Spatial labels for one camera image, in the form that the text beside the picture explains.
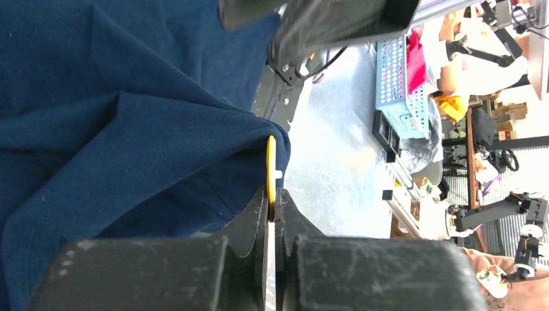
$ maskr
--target table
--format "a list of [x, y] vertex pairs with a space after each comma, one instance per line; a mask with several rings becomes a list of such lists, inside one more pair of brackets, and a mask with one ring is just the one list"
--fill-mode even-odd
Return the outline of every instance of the table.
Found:
[[[475, 172], [476, 172], [476, 161], [475, 161], [475, 144], [473, 138], [473, 120], [472, 120], [472, 110], [468, 109], [465, 115], [465, 132], [466, 136], [464, 138], [457, 139], [445, 139], [443, 141], [443, 146], [456, 146], [460, 144], [465, 145], [465, 154], [467, 155], [467, 199], [469, 201], [469, 208], [476, 209], [479, 206], [477, 205], [478, 199], [476, 197], [476, 192], [478, 190]], [[480, 251], [487, 252], [486, 243], [482, 238], [482, 227], [479, 227], [473, 234], [476, 242], [480, 247]], [[458, 239], [458, 244], [463, 246], [463, 240]]]
[[[372, 135], [375, 111], [373, 45], [350, 47], [299, 96], [289, 136], [285, 188], [300, 212], [328, 236], [389, 238], [388, 177]], [[275, 305], [274, 227], [269, 225], [267, 310]]]

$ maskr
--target cardboard box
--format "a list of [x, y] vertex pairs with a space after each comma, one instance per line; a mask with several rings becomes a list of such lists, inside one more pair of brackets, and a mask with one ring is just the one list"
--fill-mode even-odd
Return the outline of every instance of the cardboard box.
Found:
[[515, 122], [517, 120], [526, 119], [526, 114], [528, 113], [528, 108], [526, 105], [520, 106], [514, 104], [513, 106], [503, 106], [494, 111], [492, 118], [498, 123], [502, 122]]
[[505, 131], [505, 140], [517, 139], [517, 132], [515, 131]]
[[510, 105], [507, 105], [506, 106], [507, 108], [509, 108], [510, 111], [519, 111], [519, 112], [523, 112], [524, 114], [527, 114], [528, 113], [528, 106], [526, 105], [525, 102], [523, 102], [522, 104], [510, 104]]
[[496, 131], [513, 131], [513, 123], [511, 121], [496, 123]]

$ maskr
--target blue fabric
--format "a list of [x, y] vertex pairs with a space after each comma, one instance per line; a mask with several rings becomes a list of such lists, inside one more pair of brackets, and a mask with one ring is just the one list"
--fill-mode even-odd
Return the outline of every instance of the blue fabric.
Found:
[[265, 184], [270, 135], [286, 169], [287, 135], [249, 112], [279, 18], [226, 32], [216, 9], [0, 1], [0, 310], [73, 240], [219, 229]]

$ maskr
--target cable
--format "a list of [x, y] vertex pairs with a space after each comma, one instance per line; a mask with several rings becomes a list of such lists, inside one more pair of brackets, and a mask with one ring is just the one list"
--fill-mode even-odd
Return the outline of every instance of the cable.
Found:
[[516, 12], [516, 11], [512, 11], [512, 12], [511, 12], [511, 18], [513, 19], [513, 21], [514, 21], [516, 24], [518, 24], [518, 26], [524, 27], [524, 28], [523, 28], [523, 31], [524, 31], [524, 30], [530, 31], [532, 34], [538, 35], [538, 36], [544, 38], [545, 40], [549, 40], [549, 38], [547, 38], [547, 36], [541, 34], [540, 32], [537, 32], [537, 31], [535, 31], [535, 30], [532, 30], [532, 28], [537, 29], [537, 30], [544, 30], [545, 28], [549, 27], [549, 24], [547, 24], [547, 25], [545, 25], [545, 26], [543, 26], [543, 27], [538, 27], [538, 26], [534, 25], [532, 19], [530, 18], [530, 16], [528, 16], [527, 11], [526, 11], [525, 9], [523, 9], [523, 7], [521, 7], [520, 5], [516, 5], [515, 8], [518, 8], [518, 9], [526, 16], [526, 18], [528, 19], [528, 23], [530, 24], [530, 27], [528, 27], [528, 26], [526, 26], [526, 25], [523, 24], [523, 23], [519, 23], [519, 21], [517, 21], [517, 18], [516, 18], [516, 16], [515, 16], [515, 12]]
[[[326, 50], [326, 59], [322, 58], [322, 63], [327, 63], [330, 60], [330, 49]], [[326, 74], [324, 72], [320, 73], [319, 75], [316, 75], [313, 77], [313, 84], [320, 84], [323, 80]]]
[[318, 74], [320, 74], [321, 72], [323, 72], [324, 70], [326, 70], [329, 66], [331, 66], [342, 54], [343, 52], [345, 52], [345, 50], [347, 49], [348, 47], [342, 47], [341, 50], [339, 50], [339, 52], [333, 56], [333, 58], [331, 60], [329, 60], [326, 65], [322, 66], [321, 68], [313, 71], [312, 73], [304, 76], [302, 75], [300, 72], [299, 72], [299, 69], [297, 66], [295, 67], [295, 74], [297, 75], [297, 77], [299, 79], [303, 79], [303, 80], [307, 80], [308, 78], [312, 78]]
[[[530, 18], [530, 16], [528, 16], [528, 12], [523, 7], [521, 7], [520, 5], [515, 5], [515, 8], [518, 8], [524, 14], [524, 16], [526, 16], [526, 18], [528, 19], [528, 23], [530, 24], [530, 27], [527, 27], [527, 28], [534, 28], [534, 29], [537, 29], [537, 30], [544, 30], [545, 28], [549, 27], [549, 24], [547, 24], [543, 27], [538, 27], [538, 26], [534, 25], [532, 19]], [[517, 18], [515, 16], [515, 12], [516, 12], [515, 10], [511, 12], [511, 17], [513, 18], [513, 21], [515, 23], [519, 24], [519, 25], [522, 25], [521, 23], [519, 23], [517, 21]]]

